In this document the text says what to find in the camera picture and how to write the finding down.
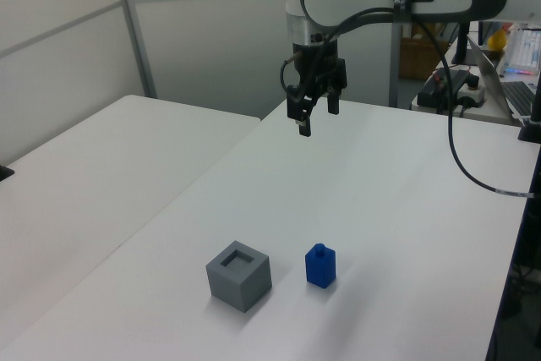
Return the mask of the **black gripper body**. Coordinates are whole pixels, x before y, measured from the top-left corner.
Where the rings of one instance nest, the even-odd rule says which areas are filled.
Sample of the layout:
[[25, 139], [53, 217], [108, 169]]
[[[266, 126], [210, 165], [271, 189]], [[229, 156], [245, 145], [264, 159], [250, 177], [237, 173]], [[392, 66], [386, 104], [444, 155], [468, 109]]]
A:
[[342, 90], [347, 87], [345, 60], [338, 57], [338, 42], [331, 41], [315, 46], [293, 44], [294, 52], [301, 56], [294, 62], [294, 68], [299, 74], [299, 84], [295, 95], [305, 97], [320, 97], [325, 93], [339, 98]]

